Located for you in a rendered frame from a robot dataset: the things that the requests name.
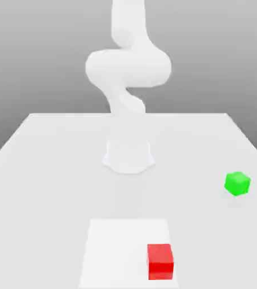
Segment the small green cube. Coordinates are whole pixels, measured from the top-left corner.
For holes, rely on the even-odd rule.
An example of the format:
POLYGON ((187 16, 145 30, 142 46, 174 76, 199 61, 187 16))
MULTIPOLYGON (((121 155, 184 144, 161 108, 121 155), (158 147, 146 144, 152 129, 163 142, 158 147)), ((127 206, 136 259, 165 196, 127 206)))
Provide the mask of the small green cube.
POLYGON ((225 178, 224 187, 232 195, 239 196, 247 194, 249 191, 251 179, 242 172, 228 173, 225 178))

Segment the small red cube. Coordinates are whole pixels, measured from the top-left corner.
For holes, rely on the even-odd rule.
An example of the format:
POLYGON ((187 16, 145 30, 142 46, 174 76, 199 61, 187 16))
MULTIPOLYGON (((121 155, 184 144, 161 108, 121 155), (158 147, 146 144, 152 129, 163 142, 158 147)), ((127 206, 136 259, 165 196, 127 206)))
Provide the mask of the small red cube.
POLYGON ((147 244, 147 267, 149 280, 172 280, 174 257, 171 244, 147 244))

